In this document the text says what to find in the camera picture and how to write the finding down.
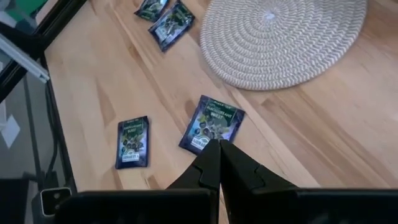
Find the dark blue seed packet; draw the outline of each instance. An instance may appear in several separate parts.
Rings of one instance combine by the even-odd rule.
[[[178,0],[148,31],[165,52],[191,28],[194,20],[195,16]]]
[[[135,15],[151,22],[156,22],[162,15],[169,0],[144,0]]]
[[[149,121],[147,116],[118,124],[118,152],[115,168],[148,166]]]
[[[202,95],[179,146],[197,155],[210,139],[232,142],[243,118],[243,110]]]

